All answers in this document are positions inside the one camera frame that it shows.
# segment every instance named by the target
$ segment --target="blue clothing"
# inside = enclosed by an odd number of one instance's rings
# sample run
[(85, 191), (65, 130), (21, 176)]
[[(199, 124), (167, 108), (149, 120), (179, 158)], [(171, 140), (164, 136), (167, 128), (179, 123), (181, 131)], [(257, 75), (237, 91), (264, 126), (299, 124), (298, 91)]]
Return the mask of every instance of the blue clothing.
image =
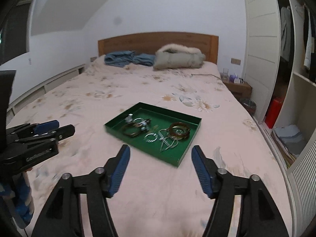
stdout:
[(136, 55), (135, 51), (110, 52), (104, 57), (104, 63), (109, 66), (124, 67), (130, 63), (153, 66), (155, 55), (142, 53)]

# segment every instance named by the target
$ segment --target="green box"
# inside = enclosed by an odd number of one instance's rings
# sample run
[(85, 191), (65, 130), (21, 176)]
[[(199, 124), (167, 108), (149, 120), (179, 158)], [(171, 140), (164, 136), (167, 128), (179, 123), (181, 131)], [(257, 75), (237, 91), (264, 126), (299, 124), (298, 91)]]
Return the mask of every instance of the green box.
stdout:
[[(151, 119), (151, 129), (156, 125), (159, 126), (158, 129), (154, 131), (156, 134), (158, 134), (160, 129), (168, 128), (174, 122), (186, 123), (190, 127), (190, 136), (186, 140), (180, 140), (179, 144), (175, 148), (160, 152), (161, 141), (159, 141), (159, 136), (155, 142), (149, 143), (144, 140), (144, 136), (147, 133), (141, 133), (140, 135), (133, 138), (128, 137), (122, 133), (121, 128), (123, 125), (125, 125), (125, 118), (128, 116), (128, 114), (133, 114), (133, 119)], [(188, 148), (190, 147), (193, 138), (200, 127), (201, 121), (201, 118), (139, 102), (107, 122), (105, 124), (105, 128), (108, 133), (121, 139), (122, 141), (160, 160), (178, 167)]]

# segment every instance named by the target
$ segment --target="wardrobe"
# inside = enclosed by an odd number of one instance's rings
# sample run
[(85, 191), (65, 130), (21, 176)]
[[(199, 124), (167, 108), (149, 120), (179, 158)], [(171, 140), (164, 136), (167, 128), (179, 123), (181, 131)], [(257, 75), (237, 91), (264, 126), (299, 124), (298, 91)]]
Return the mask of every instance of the wardrobe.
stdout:
[[(245, 4), (247, 45), (243, 78), (252, 86), (251, 98), (257, 105), (254, 120), (284, 176), (293, 218), (292, 236), (299, 237), (316, 215), (316, 84), (304, 70), (305, 4), (303, 0), (245, 0)], [(290, 11), (293, 29), (292, 57), (285, 71), (281, 56), (281, 8)], [(307, 141), (290, 167), (271, 137), (272, 129), (264, 122), (276, 92), (281, 92), (284, 99), (273, 128), (295, 124)]]

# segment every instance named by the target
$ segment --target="wall outlet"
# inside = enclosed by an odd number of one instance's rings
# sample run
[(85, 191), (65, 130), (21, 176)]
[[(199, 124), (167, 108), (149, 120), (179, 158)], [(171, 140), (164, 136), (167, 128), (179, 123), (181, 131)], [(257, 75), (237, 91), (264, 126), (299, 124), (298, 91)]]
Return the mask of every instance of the wall outlet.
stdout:
[(231, 64), (236, 64), (236, 65), (240, 65), (240, 64), (241, 64), (241, 60), (232, 58), (231, 61), (230, 61), (230, 63), (231, 63)]

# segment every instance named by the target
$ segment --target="floral bedsheet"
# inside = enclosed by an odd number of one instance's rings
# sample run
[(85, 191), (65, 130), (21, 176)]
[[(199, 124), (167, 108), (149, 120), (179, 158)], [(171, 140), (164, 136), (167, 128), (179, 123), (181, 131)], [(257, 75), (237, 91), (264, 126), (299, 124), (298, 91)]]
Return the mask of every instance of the floral bedsheet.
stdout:
[[(116, 155), (122, 141), (104, 130), (104, 123), (138, 102), (202, 118), (192, 147), (200, 145), (218, 167), (232, 174), (259, 175), (274, 198), (291, 235), (292, 217), (279, 166), (255, 122), (220, 80), (217, 66), (153, 71), (130, 64), (106, 66), (103, 56), (81, 75), (65, 82), (24, 107), (8, 127), (57, 119), (73, 124), (75, 135), (59, 143), (59, 154), (28, 172), (35, 212), (27, 232), (61, 175), (88, 174)], [(190, 151), (178, 168), (131, 147), (131, 159), (120, 190), (108, 200), (120, 237), (202, 236), (214, 201), (203, 194)], [(87, 205), (82, 195), (86, 237)], [(230, 236), (238, 225), (236, 197)]]

